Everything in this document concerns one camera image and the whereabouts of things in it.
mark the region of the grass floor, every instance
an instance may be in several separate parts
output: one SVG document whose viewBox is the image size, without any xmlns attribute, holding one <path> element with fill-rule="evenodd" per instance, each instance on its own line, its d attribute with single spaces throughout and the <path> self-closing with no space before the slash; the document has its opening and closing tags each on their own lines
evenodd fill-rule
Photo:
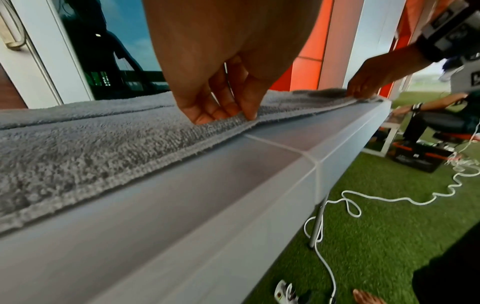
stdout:
<svg viewBox="0 0 480 304">
<path fill-rule="evenodd" d="M 439 95 L 406 92 L 393 106 L 425 102 Z M 480 159 L 480 144 L 473 144 L 467 152 Z M 349 189 L 425 201 L 432 192 L 445 192 L 453 173 L 447 166 L 433 174 L 424 173 L 361 153 L 331 191 L 330 199 L 339 199 L 340 193 Z M 423 207 L 354 198 L 362 209 L 360 218 L 350 217 L 345 204 L 329 204 L 319 249 L 335 274 L 337 303 L 354 303 L 353 288 L 379 295 L 389 304 L 417 303 L 411 286 L 413 271 L 442 254 L 480 220 L 480 177 L 463 181 L 456 196 Z M 314 290 L 312 304 L 326 304 L 332 283 L 307 242 L 300 229 L 245 302 L 275 304 L 274 288 L 284 279 L 292 282 L 298 293 Z"/>
</svg>

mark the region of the towel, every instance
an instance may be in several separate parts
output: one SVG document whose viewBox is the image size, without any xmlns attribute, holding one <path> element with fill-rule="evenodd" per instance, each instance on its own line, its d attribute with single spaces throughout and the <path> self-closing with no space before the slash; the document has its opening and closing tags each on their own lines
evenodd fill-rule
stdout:
<svg viewBox="0 0 480 304">
<path fill-rule="evenodd" d="M 355 103 L 344 90 L 269 91 L 255 121 L 193 125 L 171 92 L 0 111 L 0 233 L 179 162 L 253 126 Z"/>
</svg>

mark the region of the door handle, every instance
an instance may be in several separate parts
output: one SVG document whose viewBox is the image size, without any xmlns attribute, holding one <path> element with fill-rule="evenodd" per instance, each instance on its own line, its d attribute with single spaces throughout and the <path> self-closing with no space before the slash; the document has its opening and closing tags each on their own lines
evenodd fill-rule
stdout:
<svg viewBox="0 0 480 304">
<path fill-rule="evenodd" d="M 7 48 L 13 51 L 20 51 L 20 48 L 24 46 L 25 43 L 27 42 L 25 27 L 20 21 L 20 18 L 18 17 L 17 13 L 15 12 L 14 8 L 12 7 L 12 5 L 8 0 L 0 0 L 0 3 L 2 3 L 5 6 L 6 10 L 8 11 L 8 14 L 11 16 L 11 18 L 13 19 L 13 22 L 18 28 L 18 31 L 20 32 L 20 40 L 19 41 L 15 40 L 15 38 L 12 35 L 12 32 L 10 31 L 10 28 L 5 23 L 5 19 L 1 14 L 0 14 L 0 37 L 3 40 L 3 43 L 5 43 L 5 46 Z"/>
</svg>

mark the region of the seated person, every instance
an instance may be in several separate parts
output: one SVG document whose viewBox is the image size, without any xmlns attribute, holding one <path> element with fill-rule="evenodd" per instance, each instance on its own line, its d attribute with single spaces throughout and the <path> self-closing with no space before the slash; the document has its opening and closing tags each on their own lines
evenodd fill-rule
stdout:
<svg viewBox="0 0 480 304">
<path fill-rule="evenodd" d="M 446 108 L 451 105 L 466 104 L 459 112 Z M 473 134 L 480 120 L 480 91 L 470 94 L 456 93 L 428 103 L 403 106 L 395 109 L 392 115 L 413 112 L 403 137 L 416 143 L 427 127 L 445 133 Z"/>
</svg>

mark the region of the table leg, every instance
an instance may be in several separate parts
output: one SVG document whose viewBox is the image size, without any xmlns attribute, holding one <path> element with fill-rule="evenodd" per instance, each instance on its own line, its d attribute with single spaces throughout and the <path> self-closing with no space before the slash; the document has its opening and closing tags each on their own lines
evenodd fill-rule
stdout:
<svg viewBox="0 0 480 304">
<path fill-rule="evenodd" d="M 322 223 L 322 216 L 325 212 L 325 207 L 327 206 L 327 200 L 329 199 L 329 193 L 326 194 L 325 198 L 320 202 L 320 207 L 318 208 L 318 214 L 315 218 L 315 224 L 313 225 L 313 231 L 311 232 L 310 237 L 310 248 L 315 246 L 315 242 L 317 241 L 317 235 L 320 230 L 320 224 Z"/>
<path fill-rule="evenodd" d="M 385 139 L 385 143 L 383 144 L 383 147 L 381 149 L 381 153 L 383 156 L 387 154 L 389 151 L 390 145 L 395 139 L 395 136 L 397 135 L 397 132 L 399 131 L 399 128 L 391 128 L 390 132 L 388 133 L 387 138 Z"/>
</svg>

